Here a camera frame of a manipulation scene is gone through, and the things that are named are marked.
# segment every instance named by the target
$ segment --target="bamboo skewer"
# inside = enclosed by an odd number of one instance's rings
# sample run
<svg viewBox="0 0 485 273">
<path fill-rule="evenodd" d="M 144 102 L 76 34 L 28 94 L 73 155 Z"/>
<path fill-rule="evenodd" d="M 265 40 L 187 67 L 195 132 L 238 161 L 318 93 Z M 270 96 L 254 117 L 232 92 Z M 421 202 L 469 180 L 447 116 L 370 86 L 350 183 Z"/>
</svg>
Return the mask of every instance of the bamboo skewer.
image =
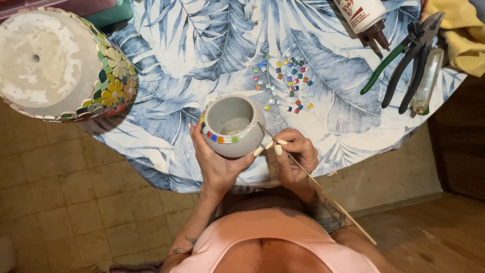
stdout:
<svg viewBox="0 0 485 273">
<path fill-rule="evenodd" d="M 261 127 L 261 129 L 263 129 L 273 139 L 273 141 L 277 143 L 276 138 L 268 131 L 268 129 L 266 129 L 266 127 L 264 127 L 264 125 L 262 125 L 259 121 L 258 121 L 258 124 Z M 340 209 L 340 211 L 342 211 L 345 214 L 345 216 L 350 218 L 352 223 L 354 223 L 360 229 L 360 231 L 362 231 L 362 233 L 364 233 L 364 235 L 367 237 L 367 239 L 369 239 L 374 245 L 377 245 L 377 242 L 374 239 L 372 239 L 372 237 L 359 225 L 359 223 L 357 223 L 357 221 L 355 221 L 355 219 L 352 216 L 350 216 L 350 214 L 342 206 L 340 206 L 340 204 L 337 203 L 337 201 L 330 198 L 324 192 L 323 187 L 320 184 L 318 184 L 318 182 L 313 177 L 311 177 L 311 175 L 308 173 L 308 171 L 305 170 L 305 168 L 303 168 L 303 166 L 298 161 L 296 161 L 296 159 L 290 153 L 288 153 L 288 156 L 300 167 L 300 169 L 308 176 L 308 178 L 310 178 L 310 180 L 312 180 L 318 186 L 321 193 L 323 193 L 327 197 L 327 199 L 330 201 L 330 203 L 332 203 L 334 206 L 338 207 Z"/>
</svg>

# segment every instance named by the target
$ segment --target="tablecloth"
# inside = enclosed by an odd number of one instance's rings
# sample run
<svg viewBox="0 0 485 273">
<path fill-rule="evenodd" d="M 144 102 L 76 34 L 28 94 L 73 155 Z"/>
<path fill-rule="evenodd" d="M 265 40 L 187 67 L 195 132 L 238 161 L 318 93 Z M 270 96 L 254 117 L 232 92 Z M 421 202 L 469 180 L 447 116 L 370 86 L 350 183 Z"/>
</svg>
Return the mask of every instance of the tablecloth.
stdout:
<svg viewBox="0 0 485 273">
<path fill-rule="evenodd" d="M 388 0 L 384 34 L 391 48 L 419 19 L 419 0 Z M 115 32 L 117 44 L 135 64 L 140 79 L 133 108 L 111 119 L 90 121 L 86 131 L 124 155 L 154 187 L 198 192 L 202 183 L 187 124 L 197 123 L 205 105 L 219 95 L 243 94 L 261 107 L 273 98 L 255 89 L 253 67 L 270 55 L 265 83 L 278 87 L 281 106 L 264 111 L 268 129 L 292 127 L 318 149 L 312 176 L 336 171 L 398 147 L 428 116 L 399 115 L 397 108 L 411 78 L 404 72 L 391 106 L 381 101 L 396 58 L 364 96 L 360 89 L 379 65 L 378 55 L 364 47 L 331 0 L 144 0 L 131 3 L 134 16 Z M 305 61 L 313 81 L 307 92 L 312 109 L 287 112 L 290 98 L 279 88 L 276 62 L 290 50 Z M 444 68 L 430 103 L 435 112 L 464 80 Z M 260 156 L 238 177 L 233 192 L 273 187 L 275 175 L 267 156 Z"/>
</svg>

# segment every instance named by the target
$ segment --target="mosaic flower pot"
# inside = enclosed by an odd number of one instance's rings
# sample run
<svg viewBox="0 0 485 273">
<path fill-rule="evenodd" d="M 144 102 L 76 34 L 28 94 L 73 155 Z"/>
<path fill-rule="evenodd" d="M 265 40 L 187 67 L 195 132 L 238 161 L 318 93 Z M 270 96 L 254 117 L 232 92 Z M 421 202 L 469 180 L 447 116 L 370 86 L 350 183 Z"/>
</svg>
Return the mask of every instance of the mosaic flower pot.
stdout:
<svg viewBox="0 0 485 273">
<path fill-rule="evenodd" d="M 217 97 L 200 118 L 209 146 L 218 154 L 237 158 L 256 149 L 264 138 L 257 121 L 266 126 L 261 108 L 242 95 Z"/>
<path fill-rule="evenodd" d="M 54 8 L 23 10 L 0 25 L 0 96 L 53 122 L 114 116 L 138 90 L 133 64 L 85 19 Z"/>
</svg>

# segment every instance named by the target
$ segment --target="green pliers handle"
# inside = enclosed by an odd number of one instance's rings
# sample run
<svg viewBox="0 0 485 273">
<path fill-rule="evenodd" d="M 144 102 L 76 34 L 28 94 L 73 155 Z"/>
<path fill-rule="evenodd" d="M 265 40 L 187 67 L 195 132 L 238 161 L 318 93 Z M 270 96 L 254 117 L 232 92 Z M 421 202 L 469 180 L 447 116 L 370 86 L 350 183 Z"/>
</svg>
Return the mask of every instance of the green pliers handle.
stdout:
<svg viewBox="0 0 485 273">
<path fill-rule="evenodd" d="M 375 84 L 375 82 L 381 75 L 382 71 L 384 71 L 384 68 L 386 68 L 386 66 L 388 66 L 392 62 L 392 60 L 394 60 L 402 52 L 404 52 L 404 45 L 402 45 L 401 43 L 395 49 L 393 49 L 391 53 L 389 53 L 389 55 L 375 69 L 374 73 L 372 73 L 372 76 L 369 79 L 369 82 L 367 82 L 364 88 L 362 88 L 362 90 L 360 91 L 361 95 L 364 95 L 372 88 L 372 86 Z"/>
</svg>

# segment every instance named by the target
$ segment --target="yellow cloth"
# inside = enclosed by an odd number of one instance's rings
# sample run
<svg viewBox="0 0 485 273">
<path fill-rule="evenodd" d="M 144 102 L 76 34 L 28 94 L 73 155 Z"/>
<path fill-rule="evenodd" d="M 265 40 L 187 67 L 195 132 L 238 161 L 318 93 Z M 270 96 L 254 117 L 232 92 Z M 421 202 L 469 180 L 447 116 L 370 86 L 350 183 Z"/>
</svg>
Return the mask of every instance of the yellow cloth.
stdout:
<svg viewBox="0 0 485 273">
<path fill-rule="evenodd" d="M 485 73 L 485 25 L 475 7 L 468 0 L 429 0 L 424 17 L 438 11 L 446 12 L 441 28 L 451 66 L 481 77 Z"/>
</svg>

